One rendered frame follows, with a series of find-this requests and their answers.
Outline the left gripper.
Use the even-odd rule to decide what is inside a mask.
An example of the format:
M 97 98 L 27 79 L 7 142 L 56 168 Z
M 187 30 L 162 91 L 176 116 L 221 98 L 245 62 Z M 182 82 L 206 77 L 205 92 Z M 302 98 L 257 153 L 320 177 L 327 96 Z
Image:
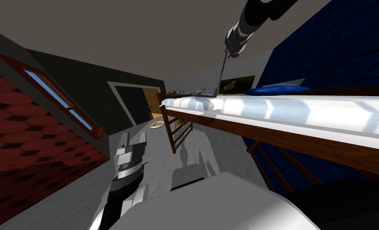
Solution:
M 117 161 L 116 166 L 120 166 L 126 163 L 134 162 L 142 159 L 147 146 L 146 132 L 142 132 L 140 135 L 139 143 L 129 146 L 129 132 L 125 132 L 121 135 L 120 141 L 117 146 Z

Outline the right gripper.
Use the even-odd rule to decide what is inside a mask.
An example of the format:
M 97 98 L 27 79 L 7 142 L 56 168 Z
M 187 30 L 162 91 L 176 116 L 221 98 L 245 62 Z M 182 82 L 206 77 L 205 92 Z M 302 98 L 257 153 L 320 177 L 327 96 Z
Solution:
M 244 51 L 246 43 L 252 35 L 253 33 L 245 35 L 240 32 L 239 26 L 233 26 L 228 31 L 224 41 L 229 57 L 237 58 Z

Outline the dark doorway with brown door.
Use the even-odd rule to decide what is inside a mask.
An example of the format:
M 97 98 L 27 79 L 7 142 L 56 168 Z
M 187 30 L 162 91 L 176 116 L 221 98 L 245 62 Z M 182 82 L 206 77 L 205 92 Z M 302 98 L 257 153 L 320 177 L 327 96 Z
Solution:
M 159 87 L 109 81 L 108 85 L 134 126 L 161 116 Z

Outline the dark bird picture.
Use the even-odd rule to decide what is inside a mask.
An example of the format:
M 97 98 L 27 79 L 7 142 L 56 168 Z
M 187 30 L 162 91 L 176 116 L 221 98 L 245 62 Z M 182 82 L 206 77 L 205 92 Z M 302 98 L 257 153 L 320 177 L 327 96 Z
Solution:
M 221 80 L 218 95 L 243 95 L 253 87 L 255 76 Z

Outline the grey laptop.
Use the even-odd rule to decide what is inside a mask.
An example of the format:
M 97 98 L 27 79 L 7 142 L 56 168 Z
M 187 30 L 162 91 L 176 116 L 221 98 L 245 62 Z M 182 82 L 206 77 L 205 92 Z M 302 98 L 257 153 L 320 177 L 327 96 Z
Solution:
M 216 98 L 218 96 L 219 88 L 220 88 L 220 83 L 221 83 L 221 79 L 222 79 L 222 75 L 223 75 L 223 71 L 224 71 L 224 67 L 225 67 L 225 63 L 226 63 L 227 57 L 228 57 L 228 50 L 226 48 L 225 49 L 225 56 L 224 56 L 224 60 L 223 60 L 223 64 L 222 64 L 222 68 L 221 68 L 221 72 L 220 72 L 220 76 L 218 78 L 216 87 L 215 88 L 199 89 L 199 90 L 197 90 L 197 91 L 195 91 L 194 93 L 191 94 L 193 97 Z

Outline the blue pillow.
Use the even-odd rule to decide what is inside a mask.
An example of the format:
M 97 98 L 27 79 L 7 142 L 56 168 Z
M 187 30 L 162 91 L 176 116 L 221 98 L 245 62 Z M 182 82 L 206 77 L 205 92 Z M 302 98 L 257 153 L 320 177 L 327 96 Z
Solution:
M 310 89 L 298 85 L 275 85 L 267 87 L 257 87 L 248 89 L 243 92 L 250 96 L 277 96 L 277 95 L 294 95 L 297 93 L 307 92 Z

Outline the pale grey flat pillow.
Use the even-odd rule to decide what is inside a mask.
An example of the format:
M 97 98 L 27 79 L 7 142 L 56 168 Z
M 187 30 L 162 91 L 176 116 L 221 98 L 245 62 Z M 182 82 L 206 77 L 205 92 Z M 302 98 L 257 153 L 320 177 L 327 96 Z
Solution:
M 281 82 L 281 83 L 264 85 L 263 87 L 271 87 L 271 86 L 300 86 L 304 80 L 305 80 L 304 78 L 302 78 L 302 79 L 296 79 L 296 80 L 292 80 L 292 81 L 285 81 L 285 82 Z

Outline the red framed window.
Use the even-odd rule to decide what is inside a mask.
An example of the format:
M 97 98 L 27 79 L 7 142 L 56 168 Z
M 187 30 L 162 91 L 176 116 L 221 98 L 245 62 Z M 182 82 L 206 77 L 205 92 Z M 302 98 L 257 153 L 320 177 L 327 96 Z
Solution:
M 56 105 L 93 139 L 103 137 L 104 128 L 96 125 L 45 72 L 6 55 L 0 54 L 0 59 L 19 73 L 38 92 Z

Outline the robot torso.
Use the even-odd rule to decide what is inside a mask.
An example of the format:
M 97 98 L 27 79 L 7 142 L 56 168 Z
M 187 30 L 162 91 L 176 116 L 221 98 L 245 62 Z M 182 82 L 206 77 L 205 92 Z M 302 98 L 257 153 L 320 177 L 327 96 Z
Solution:
M 286 198 L 229 172 L 131 207 L 110 230 L 320 230 Z

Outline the wooden bed with white mattress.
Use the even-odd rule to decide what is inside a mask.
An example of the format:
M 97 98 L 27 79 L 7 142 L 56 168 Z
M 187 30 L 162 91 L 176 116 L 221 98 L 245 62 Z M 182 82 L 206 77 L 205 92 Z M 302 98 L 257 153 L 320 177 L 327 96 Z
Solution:
M 158 93 L 172 151 L 199 124 L 252 139 L 288 192 L 292 187 L 259 143 L 273 145 L 312 184 L 321 180 L 289 154 L 346 165 L 379 180 L 379 87 L 316 89 L 298 95 L 169 99 Z

